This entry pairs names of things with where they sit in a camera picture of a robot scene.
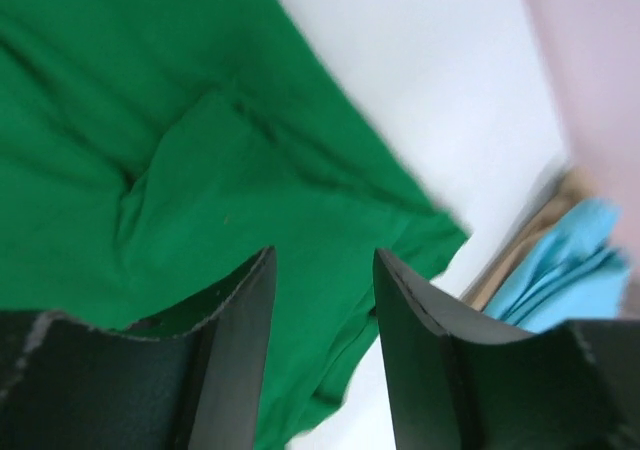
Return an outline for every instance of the black object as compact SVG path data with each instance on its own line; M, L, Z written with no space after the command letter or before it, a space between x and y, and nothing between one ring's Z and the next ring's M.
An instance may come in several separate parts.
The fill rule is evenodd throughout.
M127 332L0 312L0 448L252 449L275 287L265 249Z
M396 445L640 448L640 323L531 335L467 307L387 251L374 286Z

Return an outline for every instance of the white surface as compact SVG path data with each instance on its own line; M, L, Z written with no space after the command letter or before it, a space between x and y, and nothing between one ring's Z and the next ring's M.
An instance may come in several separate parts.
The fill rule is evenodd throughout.
M473 232L439 279L460 295L540 176L566 159L522 1L281 1L400 159ZM345 407L292 448L394 448L379 342Z

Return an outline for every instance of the green cloth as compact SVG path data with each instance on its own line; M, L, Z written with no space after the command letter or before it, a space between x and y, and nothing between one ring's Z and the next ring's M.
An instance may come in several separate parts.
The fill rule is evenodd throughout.
M258 449L339 407L374 248L431 277L464 240L276 0L0 0L0 195L0 307L105 328L275 245Z

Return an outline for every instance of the blue cloth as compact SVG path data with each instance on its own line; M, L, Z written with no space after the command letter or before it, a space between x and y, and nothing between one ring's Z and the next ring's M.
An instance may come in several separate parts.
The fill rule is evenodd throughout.
M504 282L484 313L531 332L567 318L611 318L631 269L607 245L619 211L592 198L576 205Z

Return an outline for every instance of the pink object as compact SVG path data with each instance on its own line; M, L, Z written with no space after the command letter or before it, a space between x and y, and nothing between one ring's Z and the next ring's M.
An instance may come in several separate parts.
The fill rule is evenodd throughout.
M527 2L575 159L622 206L615 238L638 261L640 0Z

